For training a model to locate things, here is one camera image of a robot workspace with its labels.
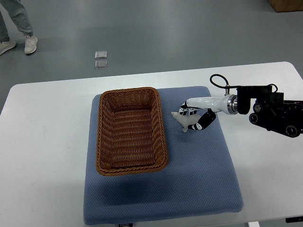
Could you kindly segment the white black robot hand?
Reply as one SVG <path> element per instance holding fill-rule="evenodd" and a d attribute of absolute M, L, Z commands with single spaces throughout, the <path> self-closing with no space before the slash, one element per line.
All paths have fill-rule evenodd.
<path fill-rule="evenodd" d="M 179 108 L 181 115 L 199 114 L 201 118 L 190 130 L 201 131 L 207 128 L 215 119 L 216 112 L 225 114 L 237 114 L 237 96 L 226 95 L 224 97 L 195 97 L 186 100 Z"/>

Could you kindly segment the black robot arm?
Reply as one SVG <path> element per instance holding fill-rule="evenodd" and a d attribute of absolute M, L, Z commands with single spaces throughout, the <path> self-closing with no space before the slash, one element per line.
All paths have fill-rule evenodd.
<path fill-rule="evenodd" d="M 278 92 L 275 84 L 230 86 L 228 80 L 220 74 L 213 74 L 210 82 L 225 89 L 226 95 L 229 95 L 231 88 L 237 90 L 236 95 L 228 98 L 226 105 L 232 114 L 248 114 L 251 109 L 250 101 L 255 99 L 253 112 L 249 115 L 250 123 L 290 138 L 303 133 L 303 102 L 284 100 L 284 93 Z"/>

